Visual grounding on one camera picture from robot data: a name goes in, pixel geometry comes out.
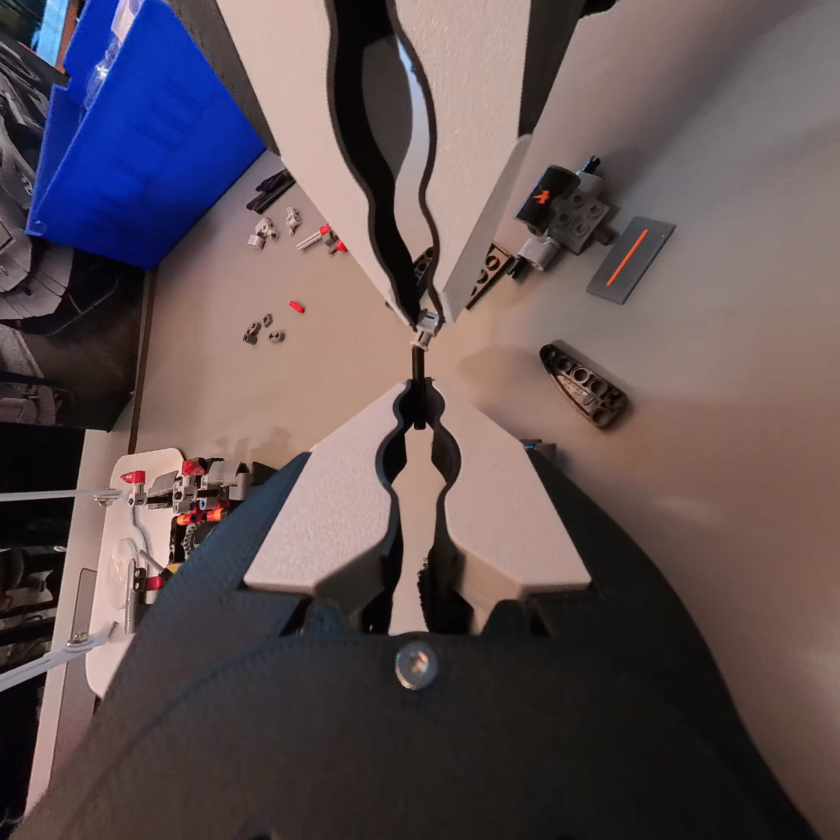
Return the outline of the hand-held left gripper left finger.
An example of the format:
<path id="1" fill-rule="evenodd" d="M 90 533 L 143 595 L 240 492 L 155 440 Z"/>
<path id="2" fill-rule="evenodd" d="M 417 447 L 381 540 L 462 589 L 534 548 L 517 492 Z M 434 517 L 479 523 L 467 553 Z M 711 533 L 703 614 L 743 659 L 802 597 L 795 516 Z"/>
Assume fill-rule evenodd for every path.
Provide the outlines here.
<path id="1" fill-rule="evenodd" d="M 336 602 L 389 624 L 403 566 L 394 478 L 413 423 L 410 381 L 395 385 L 309 451 L 244 576 L 254 592 Z"/>

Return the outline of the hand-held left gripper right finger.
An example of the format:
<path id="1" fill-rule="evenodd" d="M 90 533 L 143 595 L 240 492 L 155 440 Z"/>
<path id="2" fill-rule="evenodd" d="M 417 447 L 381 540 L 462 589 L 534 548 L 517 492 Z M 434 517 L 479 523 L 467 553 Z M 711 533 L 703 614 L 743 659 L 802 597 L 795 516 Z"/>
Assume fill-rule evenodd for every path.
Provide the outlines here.
<path id="1" fill-rule="evenodd" d="M 524 445 L 444 385 L 427 379 L 437 500 L 433 587 L 468 604 L 576 592 L 592 577 Z"/>

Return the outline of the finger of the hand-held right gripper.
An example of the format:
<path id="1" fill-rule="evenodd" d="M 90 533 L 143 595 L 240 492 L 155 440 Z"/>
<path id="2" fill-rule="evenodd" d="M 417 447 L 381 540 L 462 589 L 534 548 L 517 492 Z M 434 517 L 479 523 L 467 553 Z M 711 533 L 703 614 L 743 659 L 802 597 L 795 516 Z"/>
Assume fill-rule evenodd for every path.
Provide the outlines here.
<path id="1" fill-rule="evenodd" d="M 385 2 L 217 2 L 280 157 L 410 330 L 421 308 L 395 177 L 364 107 L 363 53 Z"/>
<path id="2" fill-rule="evenodd" d="M 530 2 L 389 2 L 409 74 L 412 135 L 395 212 L 413 256 L 436 243 L 430 295 L 454 323 L 530 144 L 519 135 Z"/>

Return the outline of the partly built lego vehicle model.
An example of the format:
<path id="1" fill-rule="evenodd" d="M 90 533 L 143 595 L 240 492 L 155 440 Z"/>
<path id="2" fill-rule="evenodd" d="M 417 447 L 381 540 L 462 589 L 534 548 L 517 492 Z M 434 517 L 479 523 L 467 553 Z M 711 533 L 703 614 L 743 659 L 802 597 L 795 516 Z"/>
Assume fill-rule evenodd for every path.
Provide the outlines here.
<path id="1" fill-rule="evenodd" d="M 137 551 L 130 576 L 132 591 L 151 604 L 211 531 L 275 472 L 258 461 L 248 465 L 223 458 L 195 458 L 184 460 L 179 469 L 152 482 L 140 469 L 122 474 L 121 481 L 130 488 L 132 512 L 141 508 L 172 514 L 168 561 L 153 560 L 148 553 Z"/>

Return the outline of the grey lego subassembly orange print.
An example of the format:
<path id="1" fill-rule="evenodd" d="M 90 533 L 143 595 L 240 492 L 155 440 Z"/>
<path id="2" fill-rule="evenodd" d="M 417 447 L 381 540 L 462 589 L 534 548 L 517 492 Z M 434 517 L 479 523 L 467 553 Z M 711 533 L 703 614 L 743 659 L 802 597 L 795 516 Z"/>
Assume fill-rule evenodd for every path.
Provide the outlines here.
<path id="1" fill-rule="evenodd" d="M 514 216 L 529 237 L 509 266 L 511 277 L 546 271 L 562 250 L 578 256 L 592 243 L 613 242 L 616 232 L 607 223 L 613 209 L 601 198 L 601 163 L 592 156 L 577 171 L 556 164 L 545 168 Z"/>

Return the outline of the flat black lego beams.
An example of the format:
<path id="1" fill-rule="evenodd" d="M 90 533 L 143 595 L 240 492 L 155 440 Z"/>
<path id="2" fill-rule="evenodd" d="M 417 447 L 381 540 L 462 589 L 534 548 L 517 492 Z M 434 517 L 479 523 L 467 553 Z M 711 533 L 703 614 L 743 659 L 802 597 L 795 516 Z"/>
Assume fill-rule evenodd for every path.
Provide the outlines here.
<path id="1" fill-rule="evenodd" d="M 289 173 L 288 169 L 283 169 L 258 184 L 256 195 L 246 204 L 246 208 L 258 215 L 264 215 L 269 207 L 296 183 L 297 180 Z"/>

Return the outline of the long light grey lego axle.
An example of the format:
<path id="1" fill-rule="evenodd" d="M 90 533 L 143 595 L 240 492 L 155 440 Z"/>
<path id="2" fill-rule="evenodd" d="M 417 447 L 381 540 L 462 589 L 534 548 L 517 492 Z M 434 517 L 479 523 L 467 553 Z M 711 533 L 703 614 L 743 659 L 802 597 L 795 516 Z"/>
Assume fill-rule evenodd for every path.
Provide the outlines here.
<path id="1" fill-rule="evenodd" d="M 330 255 L 334 255 L 335 253 L 348 253 L 346 245 L 329 224 L 321 226 L 314 234 L 299 242 L 297 244 L 297 250 L 306 251 L 315 245 L 324 245 Z"/>

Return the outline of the black lego plate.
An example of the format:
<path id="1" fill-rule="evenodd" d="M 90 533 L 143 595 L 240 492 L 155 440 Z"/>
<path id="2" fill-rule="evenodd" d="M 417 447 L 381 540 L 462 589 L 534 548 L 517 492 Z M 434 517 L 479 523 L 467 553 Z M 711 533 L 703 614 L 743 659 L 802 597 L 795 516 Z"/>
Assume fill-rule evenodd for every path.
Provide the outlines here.
<path id="1" fill-rule="evenodd" d="M 466 310 L 472 309 L 493 288 L 497 281 L 505 276 L 512 261 L 513 255 L 511 253 L 500 247 L 495 241 L 490 243 L 478 281 L 465 305 Z"/>

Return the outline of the dark grey orange-striped lego tile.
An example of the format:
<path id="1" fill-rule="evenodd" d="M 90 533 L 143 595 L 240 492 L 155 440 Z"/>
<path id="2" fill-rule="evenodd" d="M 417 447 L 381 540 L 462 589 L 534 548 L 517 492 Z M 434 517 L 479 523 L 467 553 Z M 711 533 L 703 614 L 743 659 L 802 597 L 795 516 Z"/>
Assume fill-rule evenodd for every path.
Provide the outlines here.
<path id="1" fill-rule="evenodd" d="M 594 273 L 586 294 L 625 304 L 676 229 L 674 223 L 634 216 Z"/>

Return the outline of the lego set box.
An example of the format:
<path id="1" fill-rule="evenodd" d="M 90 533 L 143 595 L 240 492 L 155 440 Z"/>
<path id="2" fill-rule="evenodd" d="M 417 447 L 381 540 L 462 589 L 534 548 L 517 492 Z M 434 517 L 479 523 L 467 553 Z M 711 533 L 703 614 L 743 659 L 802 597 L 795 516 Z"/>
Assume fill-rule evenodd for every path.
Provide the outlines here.
<path id="1" fill-rule="evenodd" d="M 137 382 L 145 277 L 26 231 L 59 78 L 2 34 L 1 420 L 109 432 Z"/>

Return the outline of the blue storage bin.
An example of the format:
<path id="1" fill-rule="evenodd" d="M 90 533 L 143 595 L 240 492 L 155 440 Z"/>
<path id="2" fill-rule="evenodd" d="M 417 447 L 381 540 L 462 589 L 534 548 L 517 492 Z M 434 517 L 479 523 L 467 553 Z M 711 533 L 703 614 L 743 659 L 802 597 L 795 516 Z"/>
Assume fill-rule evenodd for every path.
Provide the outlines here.
<path id="1" fill-rule="evenodd" d="M 87 2 L 49 98 L 26 231 L 157 266 L 265 145 L 166 2 L 144 2 L 89 98 L 117 2 Z"/>

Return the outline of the clear plastic bags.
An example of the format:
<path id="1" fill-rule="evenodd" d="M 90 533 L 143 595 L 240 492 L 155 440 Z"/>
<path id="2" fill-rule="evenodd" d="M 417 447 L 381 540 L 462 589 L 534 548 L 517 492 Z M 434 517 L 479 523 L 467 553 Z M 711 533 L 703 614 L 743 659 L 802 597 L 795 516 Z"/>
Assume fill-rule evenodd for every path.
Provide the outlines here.
<path id="1" fill-rule="evenodd" d="M 106 47 L 91 73 L 92 85 L 105 81 L 143 5 L 144 1 L 117 2 L 109 24 Z"/>

